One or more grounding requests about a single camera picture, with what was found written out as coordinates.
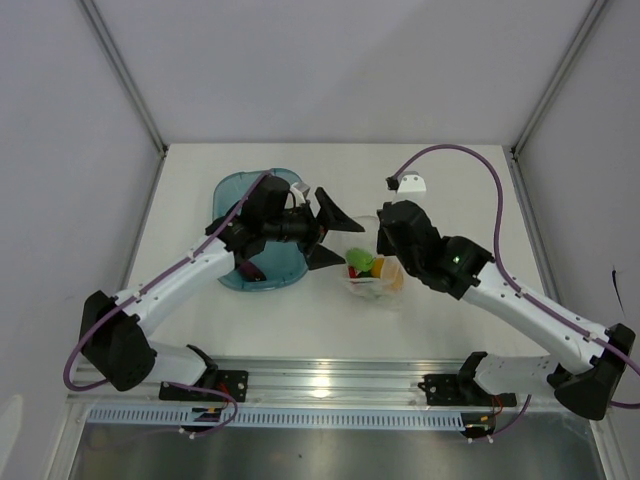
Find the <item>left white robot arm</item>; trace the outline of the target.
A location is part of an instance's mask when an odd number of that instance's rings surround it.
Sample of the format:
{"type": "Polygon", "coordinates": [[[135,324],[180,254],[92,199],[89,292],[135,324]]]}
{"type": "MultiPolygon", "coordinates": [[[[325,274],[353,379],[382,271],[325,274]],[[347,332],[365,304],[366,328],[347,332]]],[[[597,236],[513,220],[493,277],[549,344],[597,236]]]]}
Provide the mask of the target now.
{"type": "Polygon", "coordinates": [[[361,233],[323,188],[314,212],[308,188],[269,171],[261,173],[228,213],[215,219],[179,260],[155,278],[107,295],[98,290],[84,303],[79,340],[63,369],[73,392],[108,384],[123,392],[146,380],[182,388],[197,400],[216,390],[215,364],[194,346],[173,347],[150,336],[205,285],[237,270],[269,242],[296,246],[310,270],[344,263],[323,246],[330,231],[361,233]]]}

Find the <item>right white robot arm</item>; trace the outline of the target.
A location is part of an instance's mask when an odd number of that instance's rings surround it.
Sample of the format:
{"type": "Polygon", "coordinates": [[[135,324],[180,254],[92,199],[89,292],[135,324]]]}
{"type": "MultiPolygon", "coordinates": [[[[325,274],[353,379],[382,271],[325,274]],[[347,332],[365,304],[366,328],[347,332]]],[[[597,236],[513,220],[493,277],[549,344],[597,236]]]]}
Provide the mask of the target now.
{"type": "Polygon", "coordinates": [[[464,401],[537,395],[554,397],[585,419],[605,417],[635,343],[632,329],[589,321],[517,285],[495,255],[465,237],[440,235],[414,202],[387,202],[377,216],[380,253],[395,256],[408,275],[431,290],[491,313],[546,352],[539,357],[471,353],[456,375],[464,401]]]}

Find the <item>yellow orange fruit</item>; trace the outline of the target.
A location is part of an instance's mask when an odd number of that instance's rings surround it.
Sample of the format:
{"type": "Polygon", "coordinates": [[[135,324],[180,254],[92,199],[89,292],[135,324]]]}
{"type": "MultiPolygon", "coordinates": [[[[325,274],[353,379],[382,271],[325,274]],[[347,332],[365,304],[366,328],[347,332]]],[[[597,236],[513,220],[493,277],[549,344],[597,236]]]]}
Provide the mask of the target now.
{"type": "Polygon", "coordinates": [[[404,286],[403,270],[395,257],[377,257],[371,273],[384,291],[396,293],[404,286]]]}

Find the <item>clear zip top bag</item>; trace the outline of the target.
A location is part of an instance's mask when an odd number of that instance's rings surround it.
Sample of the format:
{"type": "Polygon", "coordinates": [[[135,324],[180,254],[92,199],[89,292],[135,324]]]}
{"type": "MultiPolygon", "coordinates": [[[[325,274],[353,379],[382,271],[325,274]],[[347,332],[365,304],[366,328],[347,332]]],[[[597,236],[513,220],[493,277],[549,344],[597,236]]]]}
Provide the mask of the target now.
{"type": "Polygon", "coordinates": [[[363,232],[338,232],[336,246],[346,264],[341,281],[353,295],[385,309],[399,309],[404,287],[403,269],[394,256],[377,252],[379,222],[376,216],[363,215],[354,220],[363,232]]]}

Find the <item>light green chayote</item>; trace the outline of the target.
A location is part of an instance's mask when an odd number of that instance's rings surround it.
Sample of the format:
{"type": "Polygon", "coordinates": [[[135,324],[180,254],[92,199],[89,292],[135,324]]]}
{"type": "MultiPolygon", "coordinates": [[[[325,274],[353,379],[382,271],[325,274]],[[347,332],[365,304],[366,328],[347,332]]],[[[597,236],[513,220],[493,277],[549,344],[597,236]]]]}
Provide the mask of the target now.
{"type": "Polygon", "coordinates": [[[369,251],[358,247],[347,250],[345,259],[349,266],[362,272],[370,271],[375,264],[375,256],[369,251]]]}

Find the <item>purple eggplant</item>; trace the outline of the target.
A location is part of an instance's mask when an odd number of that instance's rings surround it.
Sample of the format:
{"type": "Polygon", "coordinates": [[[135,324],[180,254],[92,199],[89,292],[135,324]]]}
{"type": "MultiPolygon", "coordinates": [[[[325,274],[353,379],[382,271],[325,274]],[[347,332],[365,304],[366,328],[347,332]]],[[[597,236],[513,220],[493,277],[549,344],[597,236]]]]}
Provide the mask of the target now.
{"type": "Polygon", "coordinates": [[[264,282],[267,280],[264,272],[250,261],[247,261],[240,265],[237,268],[237,272],[244,282],[256,283],[264,282]]]}

